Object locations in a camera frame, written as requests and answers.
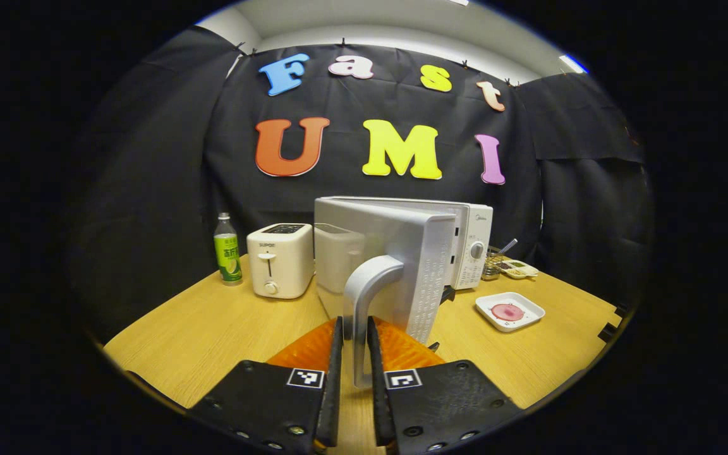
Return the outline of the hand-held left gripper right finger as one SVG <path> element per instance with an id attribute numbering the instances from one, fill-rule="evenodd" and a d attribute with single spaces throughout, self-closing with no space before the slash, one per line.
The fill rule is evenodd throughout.
<path id="1" fill-rule="evenodd" d="M 376 445 L 387 454 L 473 454 L 523 408 L 469 360 L 388 368 L 387 324 L 367 320 Z"/>

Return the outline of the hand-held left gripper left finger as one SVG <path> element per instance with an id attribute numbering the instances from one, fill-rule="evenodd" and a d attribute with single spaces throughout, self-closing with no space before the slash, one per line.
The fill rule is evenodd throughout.
<path id="1" fill-rule="evenodd" d="M 342 319 L 294 343 L 313 361 L 242 360 L 187 409 L 187 417 L 228 435 L 249 454 L 324 454 L 337 444 Z"/>

